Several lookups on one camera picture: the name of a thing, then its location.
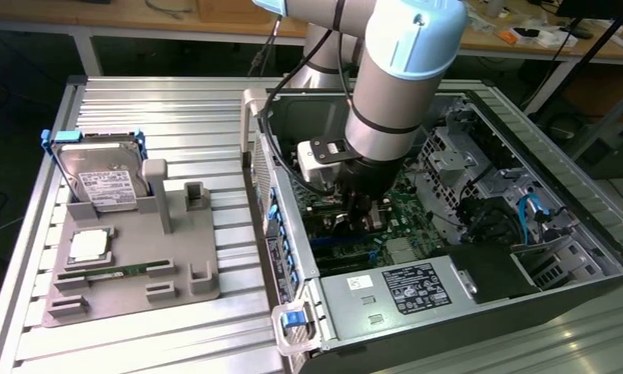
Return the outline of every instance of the circuit board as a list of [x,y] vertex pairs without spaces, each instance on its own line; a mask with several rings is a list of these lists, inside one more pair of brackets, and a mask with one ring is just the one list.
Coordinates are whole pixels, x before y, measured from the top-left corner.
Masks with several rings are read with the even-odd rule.
[[[422,206],[412,183],[399,173],[394,186],[384,194],[388,202],[388,220],[383,230],[347,237],[319,237],[318,225],[328,216],[340,212],[335,196],[322,197],[307,192],[294,183],[295,200],[304,222],[308,243],[322,276],[367,270],[424,259],[430,252],[444,245]],[[402,252],[394,252],[392,239],[404,238]]]

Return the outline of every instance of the sticker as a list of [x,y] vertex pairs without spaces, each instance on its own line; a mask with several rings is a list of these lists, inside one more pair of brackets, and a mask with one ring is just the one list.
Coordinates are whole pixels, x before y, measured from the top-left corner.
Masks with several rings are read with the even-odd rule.
[[399,313],[406,315],[452,303],[430,263],[382,274]]
[[78,177],[94,206],[135,203],[135,192],[129,171],[78,173]]
[[348,282],[348,288],[351,289],[351,291],[374,286],[374,284],[371,283],[371,277],[368,275],[347,278],[346,282]]

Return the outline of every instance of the aluminum extrusion table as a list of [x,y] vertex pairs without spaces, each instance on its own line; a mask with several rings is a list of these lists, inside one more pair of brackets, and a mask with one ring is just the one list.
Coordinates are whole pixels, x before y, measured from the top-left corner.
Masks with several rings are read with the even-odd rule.
[[[197,179],[213,192],[222,295],[71,326],[39,326],[67,201],[67,188],[45,157],[0,294],[0,373],[283,372],[238,154],[242,91],[271,87],[277,81],[91,78],[67,86],[54,130],[138,126],[147,136],[149,156],[167,159],[166,189],[181,189],[185,181]],[[496,90],[475,81],[444,82],[440,87],[475,90],[503,121],[523,126],[520,137],[544,141]],[[571,167],[568,174],[584,177]],[[594,198],[583,196],[583,203]],[[600,220],[620,214],[608,202],[604,207],[594,203],[592,209],[599,209],[594,214]],[[611,231],[623,242],[620,221]],[[623,373],[623,288],[543,326],[383,372]]]

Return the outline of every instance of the table leg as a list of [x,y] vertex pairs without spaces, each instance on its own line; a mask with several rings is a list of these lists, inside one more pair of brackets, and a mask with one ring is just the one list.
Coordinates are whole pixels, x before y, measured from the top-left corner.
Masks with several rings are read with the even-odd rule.
[[94,51],[94,44],[91,43],[91,34],[87,30],[81,29],[71,34],[73,42],[78,57],[81,58],[82,68],[85,69],[86,76],[102,76],[101,63]]
[[570,70],[572,70],[572,67],[578,63],[578,59],[572,58],[566,62],[560,62],[559,67],[555,69],[554,73],[551,74],[550,78],[544,82],[544,85],[542,86],[540,90],[535,94],[535,96],[531,99],[531,102],[526,106],[526,109],[523,110],[523,113],[528,115],[530,113],[534,113],[540,109],[542,104],[547,101],[550,98],[551,94],[556,90],[560,82],[563,82],[564,76],[568,74]]

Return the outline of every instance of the white label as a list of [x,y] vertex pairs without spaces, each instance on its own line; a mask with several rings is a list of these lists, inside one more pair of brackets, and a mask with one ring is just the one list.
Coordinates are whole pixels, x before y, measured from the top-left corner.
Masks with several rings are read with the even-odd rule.
[[94,206],[135,203],[135,192],[126,170],[78,173],[82,187]]
[[368,275],[347,278],[346,282],[348,282],[348,288],[351,289],[351,291],[374,286],[374,284],[371,283],[371,277]]

